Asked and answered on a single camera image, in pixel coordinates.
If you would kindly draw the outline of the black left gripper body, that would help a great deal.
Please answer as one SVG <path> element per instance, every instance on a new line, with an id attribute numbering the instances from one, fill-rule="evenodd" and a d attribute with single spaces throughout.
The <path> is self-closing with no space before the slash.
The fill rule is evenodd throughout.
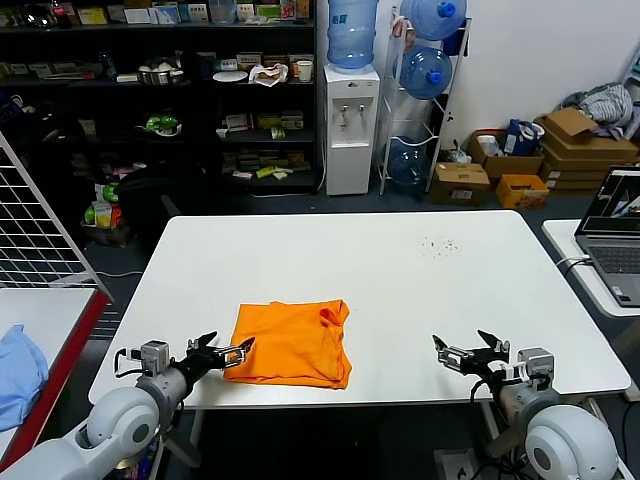
<path id="1" fill-rule="evenodd" d="M 186 387 L 192 388 L 210 370 L 223 368 L 223 355 L 214 347 L 190 348 L 182 360 L 172 363 L 172 367 L 181 373 Z"/>

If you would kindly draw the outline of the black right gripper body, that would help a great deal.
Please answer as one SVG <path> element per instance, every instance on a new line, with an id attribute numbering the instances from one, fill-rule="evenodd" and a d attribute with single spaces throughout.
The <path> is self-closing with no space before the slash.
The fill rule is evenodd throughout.
<path id="1" fill-rule="evenodd" d="M 479 378 L 476 386 L 487 385 L 488 387 L 498 387 L 501 385 L 514 385 L 517 380 L 507 378 L 507 374 L 502 369 L 493 370 L 490 367 L 492 362 L 500 362 L 502 366 L 507 366 L 510 360 L 510 349 L 500 348 L 478 348 L 467 351 L 464 360 L 464 374 L 475 375 Z"/>

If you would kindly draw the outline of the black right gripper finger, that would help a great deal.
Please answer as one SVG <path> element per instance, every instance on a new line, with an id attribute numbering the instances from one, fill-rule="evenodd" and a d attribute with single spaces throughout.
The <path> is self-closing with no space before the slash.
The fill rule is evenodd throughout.
<path id="1" fill-rule="evenodd" d="M 478 335 L 487 344 L 496 357 L 508 357 L 510 354 L 510 342 L 501 340 L 494 334 L 478 329 Z"/>
<path id="2" fill-rule="evenodd" d="M 433 335 L 435 350 L 438 362 L 446 368 L 460 371 L 464 359 L 467 358 L 467 351 L 459 347 L 448 346 L 440 337 Z"/>

